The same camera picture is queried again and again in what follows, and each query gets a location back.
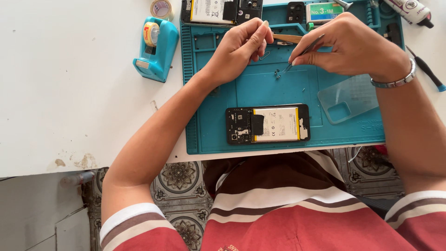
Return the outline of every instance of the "glue bottle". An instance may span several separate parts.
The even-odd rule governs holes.
[[[384,0],[410,24],[432,28],[430,9],[417,0]]]

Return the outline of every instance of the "black screwdriver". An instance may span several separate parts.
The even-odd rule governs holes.
[[[437,86],[438,90],[440,92],[444,92],[446,91],[446,86],[443,85],[443,83],[441,83],[441,81],[434,75],[434,73],[432,72],[432,70],[429,68],[429,66],[427,65],[426,62],[424,62],[420,57],[417,57],[415,55],[415,53],[406,45],[407,49],[410,51],[410,53],[412,53],[415,62],[417,63],[417,65],[420,67],[420,69],[422,69],[429,77],[430,79],[432,79],[432,81],[434,82],[434,84]]]

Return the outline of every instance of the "tiled floor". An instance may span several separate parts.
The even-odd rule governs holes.
[[[331,149],[341,168],[341,175],[351,194],[369,198],[395,199],[404,196],[401,180],[395,169],[377,163],[383,156],[373,147],[362,147],[358,155],[348,162],[359,147]],[[89,207],[91,250],[100,251],[102,180],[108,168],[101,168],[93,183],[83,188]],[[166,164],[152,182],[155,204],[166,219],[186,240],[190,250],[199,250],[212,199],[203,183],[203,166],[200,161]]]

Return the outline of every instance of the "tape dispenser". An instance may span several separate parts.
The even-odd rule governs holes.
[[[133,59],[139,74],[164,83],[179,38],[177,28],[171,22],[147,17],[142,29],[140,57]]]

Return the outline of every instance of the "masking tape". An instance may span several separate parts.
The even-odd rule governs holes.
[[[144,25],[143,37],[145,44],[148,46],[156,47],[158,42],[158,34],[160,27],[156,23],[147,22]]]
[[[153,17],[172,21],[174,12],[168,0],[154,0],[150,6],[150,13]]]

